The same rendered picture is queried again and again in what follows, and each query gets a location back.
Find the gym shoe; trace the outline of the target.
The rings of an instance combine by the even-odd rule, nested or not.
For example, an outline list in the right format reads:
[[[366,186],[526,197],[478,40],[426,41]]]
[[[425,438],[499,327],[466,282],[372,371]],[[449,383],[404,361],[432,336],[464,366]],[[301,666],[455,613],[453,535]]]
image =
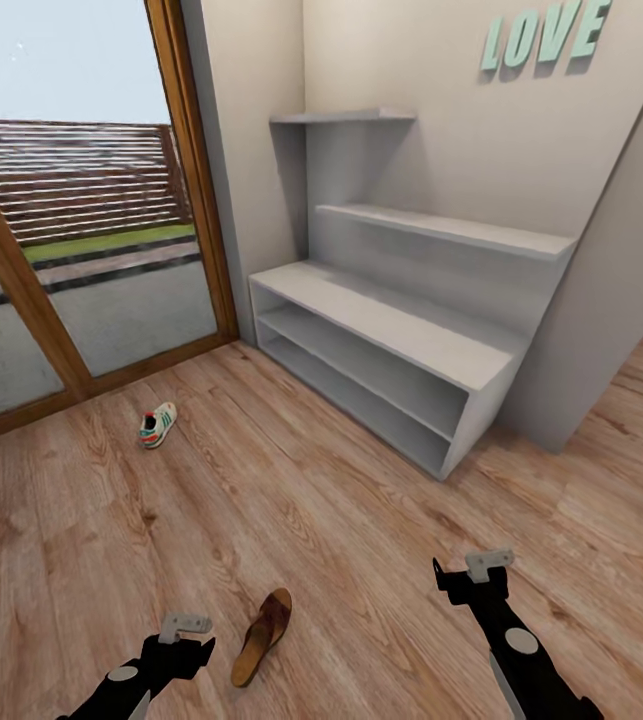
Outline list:
[[[143,416],[141,440],[145,448],[157,448],[177,419],[177,408],[173,403],[163,403],[157,410]]]

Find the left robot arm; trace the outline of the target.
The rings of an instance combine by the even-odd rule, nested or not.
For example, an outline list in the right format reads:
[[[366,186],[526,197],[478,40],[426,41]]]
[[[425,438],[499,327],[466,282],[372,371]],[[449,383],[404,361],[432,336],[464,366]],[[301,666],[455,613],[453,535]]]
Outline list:
[[[143,644],[140,659],[130,659],[110,671],[102,688],[84,701],[70,716],[56,720],[144,720],[150,701],[172,681],[190,680],[199,667],[206,667],[216,637],[201,641],[180,639],[180,631],[209,633],[211,617],[193,613],[169,612],[158,635]]]

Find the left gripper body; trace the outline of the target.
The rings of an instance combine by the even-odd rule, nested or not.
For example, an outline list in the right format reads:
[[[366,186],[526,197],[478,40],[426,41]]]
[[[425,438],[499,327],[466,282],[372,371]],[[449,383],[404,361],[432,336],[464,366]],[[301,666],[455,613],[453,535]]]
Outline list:
[[[180,639],[179,643],[168,645],[159,643],[159,634],[150,635],[143,644],[140,659],[149,655],[156,655],[162,660],[165,670],[165,680],[162,687],[166,687],[172,679],[190,680],[198,672],[201,641]]]

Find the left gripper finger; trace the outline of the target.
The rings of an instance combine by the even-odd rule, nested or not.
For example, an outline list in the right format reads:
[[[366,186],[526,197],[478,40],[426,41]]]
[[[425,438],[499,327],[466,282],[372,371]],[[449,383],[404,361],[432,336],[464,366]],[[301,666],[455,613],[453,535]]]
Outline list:
[[[208,664],[208,661],[210,660],[210,655],[212,654],[212,651],[214,650],[214,645],[216,643],[216,637],[212,637],[210,641],[207,643],[204,643],[202,645],[201,651],[200,651],[200,658],[198,662],[199,667],[206,667]]]

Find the sandal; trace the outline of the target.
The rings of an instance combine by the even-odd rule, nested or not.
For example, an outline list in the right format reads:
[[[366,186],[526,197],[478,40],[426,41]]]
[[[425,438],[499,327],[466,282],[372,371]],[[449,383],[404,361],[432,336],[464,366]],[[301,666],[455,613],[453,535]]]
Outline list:
[[[291,608],[292,598],[286,588],[278,588],[267,596],[255,622],[247,630],[242,653],[233,666],[234,686],[244,688],[251,684],[267,652],[285,634]]]

